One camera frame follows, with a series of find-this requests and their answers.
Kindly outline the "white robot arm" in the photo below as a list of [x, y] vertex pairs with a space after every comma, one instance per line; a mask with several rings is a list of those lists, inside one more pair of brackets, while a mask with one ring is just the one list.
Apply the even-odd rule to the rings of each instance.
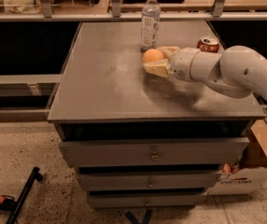
[[142, 61], [146, 72], [158, 77], [202, 82], [231, 98], [255, 92], [267, 101], [267, 59], [245, 46], [233, 46], [221, 53], [158, 47], [147, 50]]

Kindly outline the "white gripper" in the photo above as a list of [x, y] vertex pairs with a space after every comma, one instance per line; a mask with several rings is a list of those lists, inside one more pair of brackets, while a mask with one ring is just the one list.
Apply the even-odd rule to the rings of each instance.
[[180, 47], [158, 47], [162, 53], [162, 60], [156, 62], [143, 63], [143, 67], [147, 73], [158, 77], [169, 77], [172, 68], [173, 75], [178, 80], [191, 82], [190, 69], [192, 61], [200, 52], [199, 49]]

